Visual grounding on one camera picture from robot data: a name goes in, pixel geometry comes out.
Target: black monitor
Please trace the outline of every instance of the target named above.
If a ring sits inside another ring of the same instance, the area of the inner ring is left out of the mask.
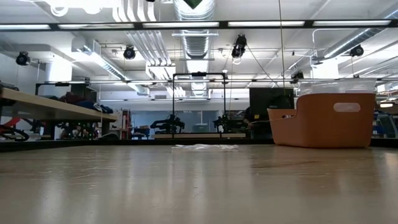
[[[250,88],[251,114],[266,114],[267,109],[294,109],[292,88]]]

